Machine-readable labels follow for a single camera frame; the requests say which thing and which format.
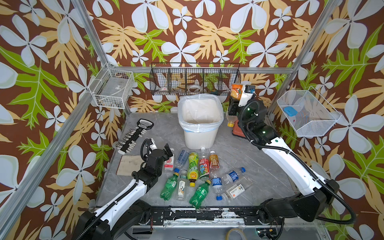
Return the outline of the pink label clear bottle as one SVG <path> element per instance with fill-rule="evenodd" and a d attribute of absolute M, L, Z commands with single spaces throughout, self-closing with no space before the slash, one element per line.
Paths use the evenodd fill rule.
<path fill-rule="evenodd" d="M 173 155 L 167 161 L 165 161 L 164 170 L 166 172 L 172 172 L 174 170 L 175 153 L 174 153 L 174 148 L 170 148 L 170 149 L 171 149 L 171 152 L 172 152 Z"/>

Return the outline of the orange juice bottle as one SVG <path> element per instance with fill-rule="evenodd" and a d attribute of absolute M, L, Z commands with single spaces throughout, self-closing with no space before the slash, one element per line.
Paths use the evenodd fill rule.
<path fill-rule="evenodd" d="M 242 88 L 243 86 L 240 84 L 234 84 L 232 85 L 231 92 L 230 92 L 230 100 L 229 100 L 229 107 L 226 112 L 226 117 L 228 120 L 228 127 L 233 128 L 235 125 L 235 121 L 238 120 L 238 111 L 239 111 L 239 103 L 242 96 Z"/>

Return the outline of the red label soda bottle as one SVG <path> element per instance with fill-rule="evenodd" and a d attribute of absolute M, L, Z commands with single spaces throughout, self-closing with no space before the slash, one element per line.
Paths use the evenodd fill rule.
<path fill-rule="evenodd" d="M 206 148 L 201 148 L 199 159 L 199 176 L 200 180 L 206 181 L 210 178 L 210 161 Z"/>

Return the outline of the brown tea bottle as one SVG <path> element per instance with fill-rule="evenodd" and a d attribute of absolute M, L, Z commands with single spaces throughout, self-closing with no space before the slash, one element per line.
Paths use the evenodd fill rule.
<path fill-rule="evenodd" d="M 211 171 L 215 171 L 215 170 L 220 169 L 219 157 L 215 151 L 210 151 L 209 161 L 210 161 Z"/>

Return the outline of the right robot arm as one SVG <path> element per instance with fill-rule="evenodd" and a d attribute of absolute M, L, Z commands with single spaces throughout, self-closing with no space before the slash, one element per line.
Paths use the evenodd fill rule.
<path fill-rule="evenodd" d="M 263 224 L 274 219 L 299 217 L 307 222 L 324 222 L 350 225 L 357 215 L 337 192 L 340 188 L 335 180 L 328 180 L 314 172 L 291 150 L 276 130 L 265 123 L 267 108 L 255 94 L 255 86 L 233 84 L 230 91 L 228 115 L 237 118 L 238 126 L 245 138 L 262 150 L 293 180 L 299 193 L 287 198 L 268 199 L 258 206 L 258 218 Z M 321 217 L 321 213 L 336 200 L 350 213 L 347 220 Z"/>

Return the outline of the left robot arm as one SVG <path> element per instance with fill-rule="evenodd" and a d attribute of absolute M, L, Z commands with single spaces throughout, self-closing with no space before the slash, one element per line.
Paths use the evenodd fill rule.
<path fill-rule="evenodd" d="M 140 200 L 163 172 L 164 162 L 173 156 L 168 144 L 163 149 L 148 148 L 144 166 L 132 172 L 133 180 L 111 201 L 94 212 L 81 215 L 73 240 L 114 240 L 140 221 L 149 220 L 152 206 Z"/>

